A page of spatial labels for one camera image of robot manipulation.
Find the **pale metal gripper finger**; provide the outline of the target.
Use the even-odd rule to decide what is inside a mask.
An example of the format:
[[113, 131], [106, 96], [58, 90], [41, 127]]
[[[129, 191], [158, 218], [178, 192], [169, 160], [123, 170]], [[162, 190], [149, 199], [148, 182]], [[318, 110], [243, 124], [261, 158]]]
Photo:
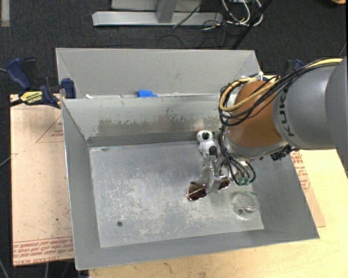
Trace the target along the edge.
[[210, 189], [210, 175], [211, 165], [206, 163], [202, 167], [202, 184], [205, 185], [206, 189]]
[[223, 181], [223, 177], [221, 176], [212, 176], [209, 179], [208, 187], [209, 187], [209, 193], [217, 193], [220, 188], [220, 184]]

